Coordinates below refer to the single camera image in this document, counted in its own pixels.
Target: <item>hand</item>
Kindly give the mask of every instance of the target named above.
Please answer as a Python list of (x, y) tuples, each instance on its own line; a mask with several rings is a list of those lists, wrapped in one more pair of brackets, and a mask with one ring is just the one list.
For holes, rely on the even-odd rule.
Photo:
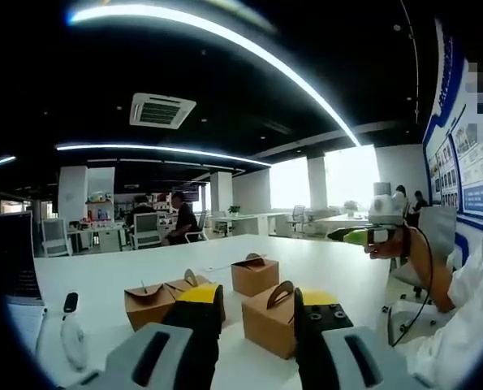
[(393, 238), (380, 244), (369, 245), (364, 248), (371, 258), (397, 258), (402, 253), (403, 229), (396, 228)]

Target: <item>paper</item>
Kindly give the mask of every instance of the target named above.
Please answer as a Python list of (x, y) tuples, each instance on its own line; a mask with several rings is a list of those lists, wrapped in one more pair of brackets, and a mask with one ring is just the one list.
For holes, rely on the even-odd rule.
[(21, 336), (24, 347), (32, 355), (35, 355), (39, 331), (45, 316), (45, 307), (43, 305), (9, 303), (8, 310), (14, 322), (15, 330)]

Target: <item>white sleeve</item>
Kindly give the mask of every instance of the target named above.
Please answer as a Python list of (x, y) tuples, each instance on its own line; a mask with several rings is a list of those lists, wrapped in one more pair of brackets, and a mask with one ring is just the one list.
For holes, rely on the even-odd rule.
[(456, 307), (464, 305), (477, 290), (483, 277), (481, 246), (469, 256), (465, 265), (452, 274), (448, 296)]

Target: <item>potted plant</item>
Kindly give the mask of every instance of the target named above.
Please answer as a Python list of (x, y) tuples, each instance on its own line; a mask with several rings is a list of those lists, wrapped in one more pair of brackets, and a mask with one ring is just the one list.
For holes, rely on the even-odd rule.
[(344, 209), (346, 209), (347, 216), (353, 218), (355, 216), (355, 211), (358, 211), (358, 205), (355, 201), (346, 201), (346, 203), (344, 203)]
[(239, 209), (241, 206), (230, 206), (228, 208), (228, 212), (231, 213), (232, 216), (237, 217), (239, 214)]

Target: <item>person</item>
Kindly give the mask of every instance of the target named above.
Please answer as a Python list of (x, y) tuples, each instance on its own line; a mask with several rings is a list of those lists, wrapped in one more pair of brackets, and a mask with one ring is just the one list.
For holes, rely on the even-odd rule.
[(483, 240), (454, 274), (444, 262), (432, 261), (431, 276), (429, 244), (414, 227), (397, 229), (391, 240), (370, 245), (365, 252), (371, 258), (393, 258), (409, 242), (408, 261), (425, 289), (431, 286), (434, 304), (441, 312), (455, 312), (433, 336), (416, 338), (396, 349), (405, 356), (410, 374), (436, 388), (457, 388), (476, 369), (476, 363), (483, 362)]
[(399, 195), (399, 193), (403, 194), (402, 212), (403, 212), (403, 216), (406, 216), (409, 210), (409, 200), (407, 198), (407, 191), (405, 190), (405, 187), (403, 187), (402, 185), (399, 185), (398, 187), (396, 187), (395, 192), (396, 192), (395, 193), (396, 197)]
[[(176, 221), (176, 229), (162, 240), (162, 246), (186, 244), (185, 233), (198, 232), (196, 216), (192, 213), (191, 207), (185, 202), (183, 193), (173, 193), (170, 203), (173, 208), (178, 209), (178, 221)], [(197, 236), (189, 237), (190, 241), (196, 241), (196, 239)]]
[(420, 221), (420, 211), (422, 207), (428, 207), (429, 203), (423, 198), (421, 191), (416, 191), (414, 193), (416, 197), (416, 204), (412, 207), (412, 213), (409, 213), (407, 217), (408, 224), (414, 228), (418, 227), (418, 222)]
[(139, 196), (136, 199), (138, 205), (133, 209), (131, 213), (129, 213), (126, 217), (126, 225), (132, 226), (135, 222), (135, 214), (145, 214), (145, 213), (154, 213), (154, 208), (152, 208), (148, 204), (148, 198), (145, 195)]

